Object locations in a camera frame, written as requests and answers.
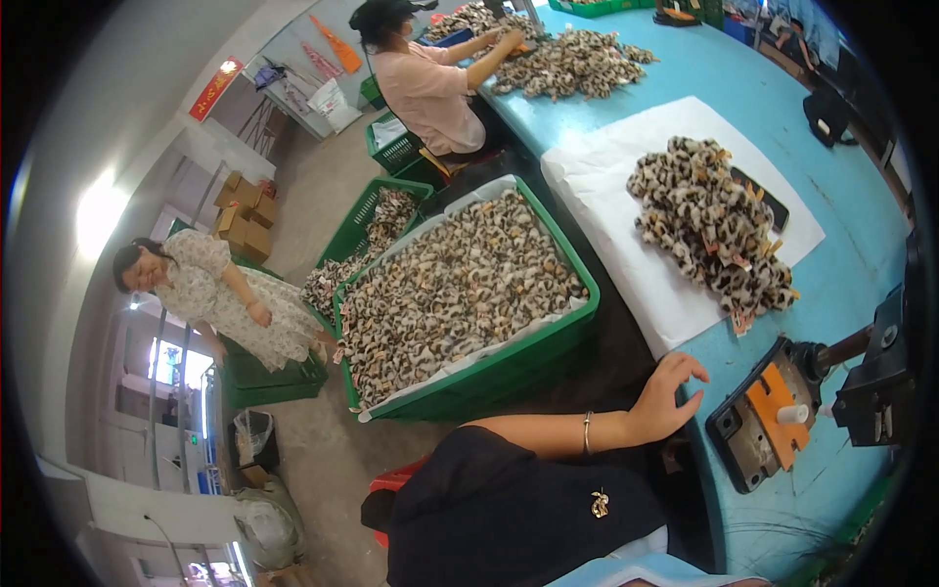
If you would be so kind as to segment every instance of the black sleeve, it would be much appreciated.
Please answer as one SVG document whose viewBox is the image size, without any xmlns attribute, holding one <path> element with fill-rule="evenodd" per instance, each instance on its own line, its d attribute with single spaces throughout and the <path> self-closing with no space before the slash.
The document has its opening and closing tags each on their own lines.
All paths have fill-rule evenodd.
<svg viewBox="0 0 939 587">
<path fill-rule="evenodd" d="M 448 434 L 398 490 L 392 524 L 454 507 L 524 477 L 535 453 L 479 426 Z"/>
</svg>

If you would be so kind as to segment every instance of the blue table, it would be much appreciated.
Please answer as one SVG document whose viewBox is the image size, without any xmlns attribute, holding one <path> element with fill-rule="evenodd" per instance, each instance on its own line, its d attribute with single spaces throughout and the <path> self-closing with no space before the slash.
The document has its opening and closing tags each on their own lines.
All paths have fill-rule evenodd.
<svg viewBox="0 0 939 587">
<path fill-rule="evenodd" d="M 723 322 L 681 346 L 711 376 L 711 383 L 702 386 L 701 409 L 687 428 L 695 439 L 717 564 L 726 562 L 733 574 L 783 579 L 803 553 L 818 545 L 811 533 L 831 534 L 848 516 L 882 473 L 888 453 L 854 448 L 846 429 L 820 418 L 790 472 L 780 471 L 742 495 L 705 436 L 704 421 L 779 334 L 834 343 L 872 322 L 874 308 L 902 280 L 909 225 L 861 147 L 828 150 L 811 135 L 802 112 L 808 92 L 785 71 L 710 26 L 658 26 L 652 13 L 633 10 L 586 20 L 538 8 L 548 32 L 561 32 L 566 23 L 617 31 L 622 42 L 650 49 L 661 59 L 645 66 L 647 77 L 614 91 L 608 100 L 575 95 L 552 103 L 546 97 L 527 100 L 520 91 L 496 97 L 487 91 L 492 81 L 481 94 L 536 156 L 568 137 L 697 96 L 774 163 L 822 226 L 824 241 L 793 270 L 802 299 L 792 309 L 758 318 L 739 340 Z M 824 402 L 834 399 L 846 375 L 841 368 L 823 385 Z"/>
</svg>

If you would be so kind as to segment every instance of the person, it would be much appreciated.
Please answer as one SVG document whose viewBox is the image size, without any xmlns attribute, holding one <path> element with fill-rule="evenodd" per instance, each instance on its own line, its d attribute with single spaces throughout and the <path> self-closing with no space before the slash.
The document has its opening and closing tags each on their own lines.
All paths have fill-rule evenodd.
<svg viewBox="0 0 939 587">
<path fill-rule="evenodd" d="M 218 365 L 227 350 L 212 327 L 271 372 L 288 359 L 306 361 L 310 349 L 325 363 L 336 344 L 300 301 L 297 287 L 240 268 L 227 241 L 197 230 L 180 230 L 163 243 L 134 239 L 117 250 L 113 270 L 121 293 L 152 290 L 167 312 L 192 324 Z"/>
<path fill-rule="evenodd" d="M 675 392 L 708 381 L 692 357 L 662 359 L 629 411 L 510 415 L 458 427 L 395 494 L 362 504 L 362 523 L 388 535 L 391 587 L 757 587 L 710 576 L 683 549 L 644 479 L 627 467 L 560 462 L 663 440 L 700 406 Z M 381 509 L 390 510 L 384 519 Z"/>
<path fill-rule="evenodd" d="M 524 35 L 513 29 L 496 42 L 493 31 L 445 49 L 423 47 L 406 39 L 417 10 L 407 0 L 368 0 L 352 14 L 349 26 L 372 53 L 378 88 L 401 122 L 442 161 L 472 161 L 499 147 L 500 133 L 488 111 L 468 103 L 467 96 L 495 73 Z M 454 66 L 493 44 L 467 68 Z"/>
<path fill-rule="evenodd" d="M 802 21 L 790 19 L 789 26 L 779 28 L 776 48 L 802 67 L 808 68 L 809 71 L 815 71 L 811 57 L 808 56 L 805 27 L 802 25 Z"/>
</svg>

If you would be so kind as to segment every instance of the hand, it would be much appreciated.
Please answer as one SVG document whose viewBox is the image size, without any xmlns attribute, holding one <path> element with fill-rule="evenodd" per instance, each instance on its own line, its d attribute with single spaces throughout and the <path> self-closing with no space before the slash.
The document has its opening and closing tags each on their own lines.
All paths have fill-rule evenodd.
<svg viewBox="0 0 939 587">
<path fill-rule="evenodd" d="M 502 36 L 502 40 L 499 41 L 500 44 L 504 44 L 510 49 L 514 49 L 518 45 L 522 44 L 525 41 L 525 33 L 521 32 L 517 28 L 512 29 L 511 31 L 505 33 Z"/>
<path fill-rule="evenodd" d="M 495 45 L 499 42 L 499 31 L 489 31 L 485 35 L 482 35 L 481 39 L 485 39 L 486 45 Z"/>
<path fill-rule="evenodd" d="M 698 390 L 680 408 L 675 407 L 678 386 L 692 377 L 711 382 L 704 367 L 683 352 L 672 352 L 662 359 L 646 381 L 636 405 L 626 414 L 627 433 L 633 436 L 631 446 L 667 438 L 695 415 L 703 390 Z"/>
<path fill-rule="evenodd" d="M 216 340 L 212 348 L 212 358 L 215 359 L 215 364 L 218 366 L 224 366 L 225 356 L 228 354 L 228 349 L 225 348 L 225 345 L 222 344 L 221 340 Z"/>
<path fill-rule="evenodd" d="M 268 306 L 264 305 L 262 301 L 255 300 L 249 303 L 248 314 L 261 328 L 270 326 L 271 313 Z"/>
</svg>

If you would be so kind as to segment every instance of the stack of cardboard boxes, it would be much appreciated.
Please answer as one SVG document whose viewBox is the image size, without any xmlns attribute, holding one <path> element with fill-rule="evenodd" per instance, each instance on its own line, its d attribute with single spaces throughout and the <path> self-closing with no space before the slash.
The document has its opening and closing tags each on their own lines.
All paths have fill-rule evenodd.
<svg viewBox="0 0 939 587">
<path fill-rule="evenodd" d="M 272 193 L 233 172 L 215 198 L 221 210 L 212 227 L 212 237 L 228 241 L 232 255 L 260 265 L 270 256 L 268 229 L 277 215 Z"/>
</svg>

